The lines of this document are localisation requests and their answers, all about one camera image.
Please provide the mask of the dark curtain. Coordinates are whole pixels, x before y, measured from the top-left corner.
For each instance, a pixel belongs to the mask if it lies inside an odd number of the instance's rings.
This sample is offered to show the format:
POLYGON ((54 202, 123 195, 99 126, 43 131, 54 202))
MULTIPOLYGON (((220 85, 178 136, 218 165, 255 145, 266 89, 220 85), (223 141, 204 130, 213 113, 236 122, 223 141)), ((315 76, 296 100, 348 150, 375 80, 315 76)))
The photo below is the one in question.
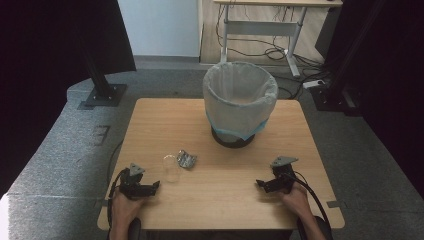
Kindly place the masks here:
POLYGON ((135 69, 118 0, 0 0, 0 197, 56 121, 70 86, 135 69))
POLYGON ((424 0, 387 0, 348 76, 345 90, 424 198, 424 0))

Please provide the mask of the trash bin with white liner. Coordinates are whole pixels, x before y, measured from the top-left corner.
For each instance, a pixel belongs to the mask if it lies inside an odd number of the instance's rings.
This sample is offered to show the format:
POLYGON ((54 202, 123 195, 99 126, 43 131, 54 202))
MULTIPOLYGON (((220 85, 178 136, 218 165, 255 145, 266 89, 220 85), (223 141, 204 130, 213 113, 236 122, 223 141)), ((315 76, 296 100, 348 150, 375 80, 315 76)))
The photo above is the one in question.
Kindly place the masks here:
POLYGON ((216 133, 247 140, 265 127, 276 105, 278 84, 255 64, 219 63, 203 78, 203 97, 216 133))

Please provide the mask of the silver foil wrapper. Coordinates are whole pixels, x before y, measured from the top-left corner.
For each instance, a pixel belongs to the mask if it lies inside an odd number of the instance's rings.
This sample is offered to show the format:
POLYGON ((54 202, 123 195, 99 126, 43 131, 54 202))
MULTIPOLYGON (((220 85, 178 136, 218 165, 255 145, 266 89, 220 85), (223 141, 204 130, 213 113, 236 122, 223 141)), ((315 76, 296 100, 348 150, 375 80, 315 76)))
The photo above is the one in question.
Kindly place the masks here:
POLYGON ((178 165, 185 169, 192 168, 196 163, 197 157, 195 155, 191 155, 185 150, 180 150, 177 156, 178 165))

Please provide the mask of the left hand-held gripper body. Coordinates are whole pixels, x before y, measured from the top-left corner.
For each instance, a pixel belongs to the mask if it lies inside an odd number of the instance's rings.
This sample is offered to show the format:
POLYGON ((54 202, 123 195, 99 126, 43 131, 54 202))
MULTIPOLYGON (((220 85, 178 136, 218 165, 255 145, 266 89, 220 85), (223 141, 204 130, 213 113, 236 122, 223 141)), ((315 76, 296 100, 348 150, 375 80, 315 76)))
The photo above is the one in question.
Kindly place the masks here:
POLYGON ((141 195, 145 190, 157 190, 152 188, 151 185, 142 185, 141 179, 145 170, 140 166, 131 163, 128 168, 122 171, 120 176, 119 190, 128 199, 133 200, 142 198, 141 195))

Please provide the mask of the person's right hand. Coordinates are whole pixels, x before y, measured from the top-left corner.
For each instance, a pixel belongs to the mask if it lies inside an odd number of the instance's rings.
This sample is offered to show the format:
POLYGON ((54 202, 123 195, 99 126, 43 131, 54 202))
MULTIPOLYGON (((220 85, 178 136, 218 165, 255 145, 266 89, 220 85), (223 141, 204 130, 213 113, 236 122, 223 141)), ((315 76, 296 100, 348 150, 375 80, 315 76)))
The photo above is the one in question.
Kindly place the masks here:
POLYGON ((289 193, 279 191, 278 196, 283 204, 301 220, 313 217, 306 189, 299 183, 294 183, 289 193))

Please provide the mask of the person's left hand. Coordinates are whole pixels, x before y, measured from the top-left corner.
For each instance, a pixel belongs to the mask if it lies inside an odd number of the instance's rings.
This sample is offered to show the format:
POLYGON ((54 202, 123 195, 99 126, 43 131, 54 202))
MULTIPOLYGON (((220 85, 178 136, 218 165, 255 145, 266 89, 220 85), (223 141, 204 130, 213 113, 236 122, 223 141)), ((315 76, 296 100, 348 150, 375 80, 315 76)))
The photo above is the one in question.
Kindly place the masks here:
POLYGON ((131 223, 138 216, 146 201, 147 198, 130 200, 119 190, 116 190, 112 197, 112 222, 115 225, 131 223))

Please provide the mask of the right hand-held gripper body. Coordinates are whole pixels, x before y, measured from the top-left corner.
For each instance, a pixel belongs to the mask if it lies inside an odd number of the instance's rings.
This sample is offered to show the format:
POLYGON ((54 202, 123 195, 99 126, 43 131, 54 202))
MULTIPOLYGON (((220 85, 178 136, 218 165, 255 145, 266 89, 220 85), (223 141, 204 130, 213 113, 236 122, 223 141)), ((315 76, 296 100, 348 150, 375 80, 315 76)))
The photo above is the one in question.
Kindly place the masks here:
POLYGON ((275 176, 272 181, 272 189, 274 191, 291 192, 296 179, 292 163, 296 161, 297 158, 294 157, 279 156, 271 163, 271 169, 275 176))

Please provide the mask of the clear plastic cup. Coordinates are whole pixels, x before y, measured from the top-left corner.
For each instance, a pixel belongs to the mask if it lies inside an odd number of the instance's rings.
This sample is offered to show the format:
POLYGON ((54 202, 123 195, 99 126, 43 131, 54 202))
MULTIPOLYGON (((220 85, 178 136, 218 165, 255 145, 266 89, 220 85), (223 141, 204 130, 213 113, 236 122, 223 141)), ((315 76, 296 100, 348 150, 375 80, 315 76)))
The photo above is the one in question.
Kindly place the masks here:
POLYGON ((180 167, 174 155, 166 155, 163 158, 164 177, 167 182, 176 183, 180 178, 180 167))

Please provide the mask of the desk with white frame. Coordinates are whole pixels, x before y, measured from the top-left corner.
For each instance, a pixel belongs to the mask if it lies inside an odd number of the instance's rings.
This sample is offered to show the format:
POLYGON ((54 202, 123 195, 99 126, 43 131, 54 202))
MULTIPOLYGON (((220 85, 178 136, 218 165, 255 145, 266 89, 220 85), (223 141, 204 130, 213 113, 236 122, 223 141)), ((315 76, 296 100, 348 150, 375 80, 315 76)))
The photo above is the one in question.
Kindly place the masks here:
POLYGON ((213 0, 224 10, 223 42, 220 52, 220 62, 227 61, 228 48, 227 36, 233 35, 259 35, 259 36, 286 36, 290 43, 284 51, 284 57, 288 63, 292 75, 300 77, 294 50, 300 36, 307 9, 313 8, 339 8, 342 0, 213 0), (278 7, 299 7, 300 17, 296 22, 256 22, 256 21, 233 21, 229 19, 229 8, 236 5, 251 6, 278 6, 278 7))

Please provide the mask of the black stand with base plate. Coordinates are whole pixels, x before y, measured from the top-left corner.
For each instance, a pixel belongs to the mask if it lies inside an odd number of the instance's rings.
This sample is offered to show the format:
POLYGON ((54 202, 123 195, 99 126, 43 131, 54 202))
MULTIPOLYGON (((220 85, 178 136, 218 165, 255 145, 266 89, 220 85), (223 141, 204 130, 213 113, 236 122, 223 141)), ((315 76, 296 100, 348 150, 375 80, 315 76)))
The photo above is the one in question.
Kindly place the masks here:
POLYGON ((330 81, 310 93, 318 111, 355 115, 357 106, 345 91, 348 73, 361 45, 387 0, 343 0, 322 69, 330 81))
POLYGON ((94 87, 79 110, 92 110, 95 107, 117 107, 127 89, 126 84, 110 84, 105 75, 97 68, 88 51, 83 51, 85 65, 94 87))

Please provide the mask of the black trash bin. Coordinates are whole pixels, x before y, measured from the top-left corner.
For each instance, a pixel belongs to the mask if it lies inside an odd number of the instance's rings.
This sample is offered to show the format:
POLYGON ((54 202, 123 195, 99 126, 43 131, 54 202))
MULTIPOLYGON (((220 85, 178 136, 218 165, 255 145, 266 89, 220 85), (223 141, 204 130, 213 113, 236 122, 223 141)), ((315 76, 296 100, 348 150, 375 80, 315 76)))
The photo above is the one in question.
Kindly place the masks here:
POLYGON ((239 149, 248 146, 255 138, 255 135, 244 139, 234 134, 225 132, 223 130, 216 130, 214 127, 211 128, 213 139, 223 147, 231 149, 239 149))

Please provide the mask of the white power strip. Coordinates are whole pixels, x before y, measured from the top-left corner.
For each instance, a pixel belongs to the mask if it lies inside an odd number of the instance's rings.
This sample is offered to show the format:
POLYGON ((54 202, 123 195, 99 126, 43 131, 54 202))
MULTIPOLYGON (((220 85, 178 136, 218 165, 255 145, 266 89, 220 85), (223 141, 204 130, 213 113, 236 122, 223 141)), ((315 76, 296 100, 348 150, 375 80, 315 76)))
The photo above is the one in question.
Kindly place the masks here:
POLYGON ((326 83, 323 80, 313 80, 309 82, 304 82, 302 86, 304 89, 309 89, 314 87, 325 87, 326 83))

